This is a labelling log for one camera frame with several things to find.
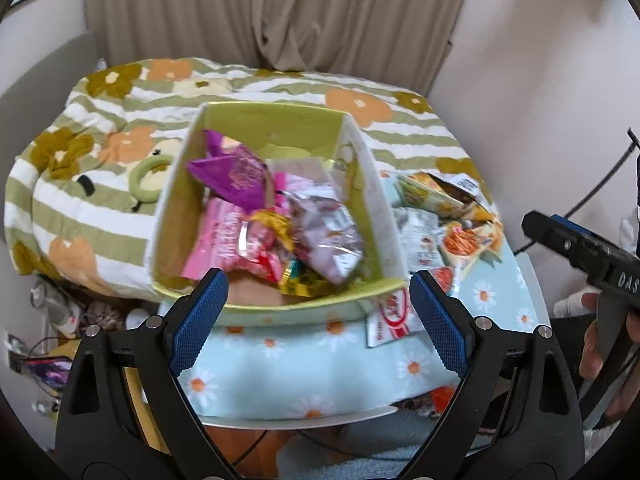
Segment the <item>yellow triangular chip bag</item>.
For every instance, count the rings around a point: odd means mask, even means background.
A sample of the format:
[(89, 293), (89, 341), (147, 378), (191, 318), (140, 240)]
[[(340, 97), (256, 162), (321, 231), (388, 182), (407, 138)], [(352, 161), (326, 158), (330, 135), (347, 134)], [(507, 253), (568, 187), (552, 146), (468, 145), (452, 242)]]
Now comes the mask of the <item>yellow triangular chip bag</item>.
[(398, 174), (397, 185), (402, 201), (411, 207), (434, 212), (439, 218), (454, 220), (470, 220), (472, 222), (494, 221), (497, 214), (491, 204), (484, 200), (481, 205), (472, 203), (463, 206), (454, 198), (448, 196), (444, 190), (430, 177), (428, 171), (415, 171), (408, 174)]

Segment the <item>white black Tatre snack bag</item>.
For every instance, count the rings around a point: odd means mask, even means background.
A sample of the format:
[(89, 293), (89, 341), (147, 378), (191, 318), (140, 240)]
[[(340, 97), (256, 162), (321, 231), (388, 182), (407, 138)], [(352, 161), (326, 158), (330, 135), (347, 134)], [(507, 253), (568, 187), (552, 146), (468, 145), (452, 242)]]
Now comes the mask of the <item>white black Tatre snack bag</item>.
[(463, 174), (442, 176), (437, 172), (430, 172), (430, 177), (448, 196), (462, 203), (463, 206), (469, 206), (472, 203), (481, 205), (483, 203), (484, 197), (478, 185)]

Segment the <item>orange noodle snack bag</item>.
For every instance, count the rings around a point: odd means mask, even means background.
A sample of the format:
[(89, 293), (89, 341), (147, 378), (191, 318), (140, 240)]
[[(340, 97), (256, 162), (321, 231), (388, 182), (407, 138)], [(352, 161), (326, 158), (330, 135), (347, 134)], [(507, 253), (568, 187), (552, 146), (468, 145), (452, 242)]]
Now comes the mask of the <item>orange noodle snack bag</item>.
[(450, 221), (440, 228), (438, 248), (446, 263), (462, 266), (480, 258), (500, 261), (503, 242), (499, 221), (480, 222), (468, 228), (461, 222)]

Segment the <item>red white KitKat packet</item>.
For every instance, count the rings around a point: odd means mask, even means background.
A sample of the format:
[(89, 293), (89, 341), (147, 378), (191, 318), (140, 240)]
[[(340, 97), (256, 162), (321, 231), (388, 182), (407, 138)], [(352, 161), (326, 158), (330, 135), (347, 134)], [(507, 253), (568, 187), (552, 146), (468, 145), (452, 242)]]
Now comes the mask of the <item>red white KitKat packet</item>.
[(424, 331), (406, 288), (379, 296), (374, 310), (367, 315), (366, 324), (369, 348), (376, 348)]

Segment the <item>white newspaper print packet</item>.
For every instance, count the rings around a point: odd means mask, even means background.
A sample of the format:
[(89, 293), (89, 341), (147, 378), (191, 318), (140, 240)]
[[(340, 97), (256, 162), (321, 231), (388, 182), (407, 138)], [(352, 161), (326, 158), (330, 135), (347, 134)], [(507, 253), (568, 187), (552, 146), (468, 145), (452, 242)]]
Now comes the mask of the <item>white newspaper print packet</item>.
[(393, 213), (409, 273), (442, 268), (445, 263), (438, 249), (438, 215), (410, 207), (395, 208)]

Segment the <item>daisy pattern blue tablecloth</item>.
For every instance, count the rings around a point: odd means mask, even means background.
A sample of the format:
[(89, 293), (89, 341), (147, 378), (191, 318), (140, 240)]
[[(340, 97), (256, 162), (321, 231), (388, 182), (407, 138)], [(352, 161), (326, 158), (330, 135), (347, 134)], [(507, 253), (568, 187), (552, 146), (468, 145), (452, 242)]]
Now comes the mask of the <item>daisy pattern blue tablecloth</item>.
[(195, 413), (215, 424), (364, 416), (457, 383), (423, 330), (370, 346), (365, 320), (217, 323), (179, 376)]

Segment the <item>pink snack bag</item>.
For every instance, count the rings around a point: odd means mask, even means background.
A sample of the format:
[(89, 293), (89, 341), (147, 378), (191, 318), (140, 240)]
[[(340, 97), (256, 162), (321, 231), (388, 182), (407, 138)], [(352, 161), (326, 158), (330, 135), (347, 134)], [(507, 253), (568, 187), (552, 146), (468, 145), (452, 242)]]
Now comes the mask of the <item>pink snack bag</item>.
[(243, 270), (259, 276), (262, 271), (258, 262), (250, 258), (249, 237), (250, 218), (244, 210), (222, 198), (212, 198), (181, 276), (198, 281), (209, 269)]

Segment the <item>floral striped quilt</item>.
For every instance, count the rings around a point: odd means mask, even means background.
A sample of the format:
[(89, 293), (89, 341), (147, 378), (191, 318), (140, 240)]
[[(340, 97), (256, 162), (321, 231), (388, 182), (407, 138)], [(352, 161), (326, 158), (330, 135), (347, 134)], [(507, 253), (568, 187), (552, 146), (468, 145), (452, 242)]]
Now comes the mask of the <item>floral striped quilt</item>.
[(469, 211), (497, 208), (472, 159), (424, 96), (319, 73), (152, 58), (81, 78), (64, 110), (20, 146), (6, 179), (3, 224), (17, 273), (39, 273), (107, 297), (155, 300), (196, 281), (188, 267), (212, 233), (268, 226), (282, 212), (287, 162), (322, 161), (363, 255), (334, 297), (389, 292), (402, 279), (384, 196), (395, 174), (471, 181)]

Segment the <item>gold wrapped candy packet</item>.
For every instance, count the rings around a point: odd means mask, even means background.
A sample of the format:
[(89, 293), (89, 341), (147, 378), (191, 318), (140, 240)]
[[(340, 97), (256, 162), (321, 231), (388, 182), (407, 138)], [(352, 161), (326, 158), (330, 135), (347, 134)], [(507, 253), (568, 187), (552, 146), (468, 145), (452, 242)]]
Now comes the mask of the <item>gold wrapped candy packet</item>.
[(258, 278), (276, 285), (286, 296), (317, 298), (329, 295), (333, 286), (296, 256), (291, 221), (271, 209), (248, 214), (250, 258), (258, 262)]

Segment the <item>silver lilac snack bag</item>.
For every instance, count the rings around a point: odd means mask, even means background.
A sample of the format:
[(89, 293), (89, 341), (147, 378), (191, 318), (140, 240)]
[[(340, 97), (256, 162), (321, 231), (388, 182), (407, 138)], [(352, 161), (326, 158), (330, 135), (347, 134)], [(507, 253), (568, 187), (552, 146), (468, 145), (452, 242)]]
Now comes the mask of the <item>silver lilac snack bag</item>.
[(299, 258), (330, 283), (342, 286), (363, 257), (363, 240), (352, 215), (332, 185), (323, 183), (284, 193)]

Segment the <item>purple snack packet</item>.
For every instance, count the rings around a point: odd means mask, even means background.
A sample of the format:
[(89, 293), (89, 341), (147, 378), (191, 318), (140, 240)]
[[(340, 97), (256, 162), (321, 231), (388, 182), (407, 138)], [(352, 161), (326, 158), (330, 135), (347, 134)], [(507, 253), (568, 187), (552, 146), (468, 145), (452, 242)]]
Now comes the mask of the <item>purple snack packet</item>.
[(268, 170), (264, 161), (245, 144), (205, 129), (206, 156), (186, 164), (191, 176), (218, 197), (245, 212), (264, 209)]

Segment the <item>beige wafer packet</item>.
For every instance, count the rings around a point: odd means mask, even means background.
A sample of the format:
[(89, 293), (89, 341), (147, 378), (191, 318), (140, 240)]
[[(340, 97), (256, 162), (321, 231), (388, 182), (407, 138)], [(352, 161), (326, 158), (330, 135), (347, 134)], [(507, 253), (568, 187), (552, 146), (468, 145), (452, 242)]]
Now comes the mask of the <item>beige wafer packet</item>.
[(276, 193), (303, 192), (333, 186), (318, 157), (269, 159), (267, 168)]

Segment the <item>beige curtain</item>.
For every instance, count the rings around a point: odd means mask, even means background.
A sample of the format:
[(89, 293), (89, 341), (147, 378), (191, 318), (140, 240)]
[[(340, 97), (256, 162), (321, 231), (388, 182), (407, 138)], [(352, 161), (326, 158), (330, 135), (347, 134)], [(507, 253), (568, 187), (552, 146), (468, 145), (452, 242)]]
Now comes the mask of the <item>beige curtain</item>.
[(463, 0), (85, 0), (88, 29), (112, 64), (208, 58), (310, 70), (426, 93)]

